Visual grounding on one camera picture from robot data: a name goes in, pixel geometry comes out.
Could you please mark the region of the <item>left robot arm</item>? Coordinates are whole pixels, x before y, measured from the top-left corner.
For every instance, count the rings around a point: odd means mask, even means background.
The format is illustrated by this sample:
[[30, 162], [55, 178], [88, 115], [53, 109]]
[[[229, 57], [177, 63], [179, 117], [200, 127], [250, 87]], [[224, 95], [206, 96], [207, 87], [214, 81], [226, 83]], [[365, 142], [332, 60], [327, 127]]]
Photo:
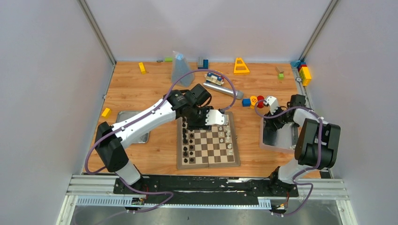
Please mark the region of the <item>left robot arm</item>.
[[206, 125], [206, 115], [213, 109], [208, 106], [211, 98], [201, 84], [191, 90], [171, 90], [153, 106], [129, 119], [113, 125], [101, 123], [94, 148], [109, 172], [121, 177], [131, 193], [140, 193], [144, 181], [127, 156], [126, 148], [142, 135], [180, 117], [186, 118], [190, 129], [210, 128]]

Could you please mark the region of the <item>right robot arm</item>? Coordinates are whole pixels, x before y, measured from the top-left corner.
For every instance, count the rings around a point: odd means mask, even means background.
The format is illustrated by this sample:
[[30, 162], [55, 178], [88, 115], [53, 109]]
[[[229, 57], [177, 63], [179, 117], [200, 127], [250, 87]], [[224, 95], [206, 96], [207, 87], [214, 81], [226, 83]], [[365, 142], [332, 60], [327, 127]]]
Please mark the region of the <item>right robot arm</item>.
[[341, 128], [306, 107], [305, 96], [292, 95], [285, 109], [273, 96], [266, 97], [264, 105], [269, 107], [269, 112], [263, 118], [260, 143], [281, 151], [294, 151], [289, 163], [271, 173], [268, 182], [271, 194], [281, 195], [294, 187], [296, 178], [335, 164]]

